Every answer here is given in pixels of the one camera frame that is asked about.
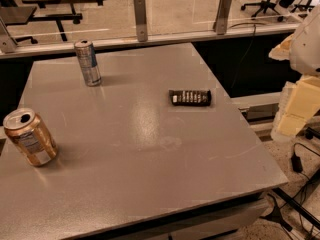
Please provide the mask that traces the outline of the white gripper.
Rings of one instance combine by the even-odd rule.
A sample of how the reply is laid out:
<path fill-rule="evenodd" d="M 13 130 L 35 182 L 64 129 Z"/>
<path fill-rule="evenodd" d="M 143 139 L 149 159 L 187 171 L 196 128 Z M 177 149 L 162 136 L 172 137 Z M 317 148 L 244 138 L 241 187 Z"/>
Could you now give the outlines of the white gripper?
<path fill-rule="evenodd" d="M 290 60 L 291 68 L 304 74 L 286 82 L 280 94 L 271 138 L 278 142 L 293 139 L 320 110 L 320 5 L 312 9 L 293 35 L 269 52 L 274 60 Z"/>

